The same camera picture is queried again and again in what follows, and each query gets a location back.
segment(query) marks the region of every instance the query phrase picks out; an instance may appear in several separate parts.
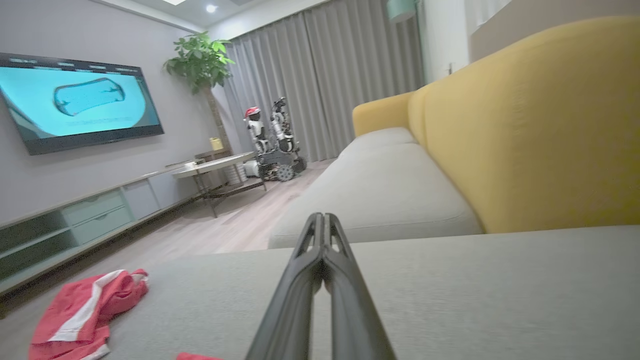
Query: lamp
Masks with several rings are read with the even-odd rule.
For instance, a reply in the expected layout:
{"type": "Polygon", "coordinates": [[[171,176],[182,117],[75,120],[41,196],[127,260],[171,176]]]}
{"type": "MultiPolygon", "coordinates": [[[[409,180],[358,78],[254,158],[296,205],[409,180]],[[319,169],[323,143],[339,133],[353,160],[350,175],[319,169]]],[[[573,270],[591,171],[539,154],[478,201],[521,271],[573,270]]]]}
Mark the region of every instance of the lamp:
{"type": "Polygon", "coordinates": [[[387,14],[392,24],[411,19],[415,15],[415,0],[389,0],[387,14]]]}

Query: white robot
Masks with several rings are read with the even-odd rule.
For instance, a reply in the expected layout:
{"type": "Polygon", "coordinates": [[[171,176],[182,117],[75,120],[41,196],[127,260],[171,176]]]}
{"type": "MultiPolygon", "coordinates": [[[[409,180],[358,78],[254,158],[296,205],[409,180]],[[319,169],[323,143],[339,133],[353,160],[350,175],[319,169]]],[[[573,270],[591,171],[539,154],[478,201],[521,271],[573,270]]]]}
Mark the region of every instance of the white robot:
{"type": "Polygon", "coordinates": [[[284,97],[273,105],[270,137],[260,119],[260,108],[249,108],[244,113],[247,130],[258,153],[260,176],[267,180],[289,181],[307,168],[307,161],[298,154],[300,147],[294,140],[289,117],[282,110],[284,106],[284,97]]]}

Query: tv screen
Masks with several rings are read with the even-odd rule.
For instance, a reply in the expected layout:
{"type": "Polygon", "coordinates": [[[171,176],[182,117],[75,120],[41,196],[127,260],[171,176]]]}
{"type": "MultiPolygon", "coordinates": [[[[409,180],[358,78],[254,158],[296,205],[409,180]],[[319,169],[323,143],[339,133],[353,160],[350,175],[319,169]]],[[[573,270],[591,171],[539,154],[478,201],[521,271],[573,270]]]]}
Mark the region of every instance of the tv screen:
{"type": "Polygon", "coordinates": [[[0,53],[0,92],[31,155],[164,133],[139,67],[0,53]]]}

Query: tv cabinet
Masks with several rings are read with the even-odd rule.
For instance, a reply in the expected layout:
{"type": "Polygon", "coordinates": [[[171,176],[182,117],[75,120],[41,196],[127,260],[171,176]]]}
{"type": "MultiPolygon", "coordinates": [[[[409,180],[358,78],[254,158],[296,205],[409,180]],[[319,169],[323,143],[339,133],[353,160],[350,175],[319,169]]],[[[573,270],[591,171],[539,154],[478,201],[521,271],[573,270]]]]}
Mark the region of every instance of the tv cabinet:
{"type": "Polygon", "coordinates": [[[0,296],[198,196],[181,167],[154,172],[0,224],[0,296]]]}

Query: grey sofa cushion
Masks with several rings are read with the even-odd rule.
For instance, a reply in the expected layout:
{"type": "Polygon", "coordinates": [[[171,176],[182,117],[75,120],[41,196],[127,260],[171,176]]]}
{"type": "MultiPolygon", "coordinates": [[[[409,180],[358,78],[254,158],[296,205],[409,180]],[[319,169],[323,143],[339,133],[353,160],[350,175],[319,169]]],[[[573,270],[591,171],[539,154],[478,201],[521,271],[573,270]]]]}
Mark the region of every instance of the grey sofa cushion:
{"type": "Polygon", "coordinates": [[[465,199],[412,143],[336,160],[291,203],[269,248],[295,246],[315,212],[336,214],[352,243],[483,232],[465,199]]]}
{"type": "Polygon", "coordinates": [[[390,127],[358,136],[340,153],[339,157],[375,151],[382,147],[403,143],[417,143],[417,141],[404,127],[390,127]]]}
{"type": "MultiPolygon", "coordinates": [[[[352,249],[398,359],[640,359],[640,226],[352,249]]],[[[220,254],[147,269],[149,293],[112,322],[106,360],[244,359],[290,256],[220,254]]],[[[312,323],[310,358],[329,360],[324,287],[312,323]]]]}

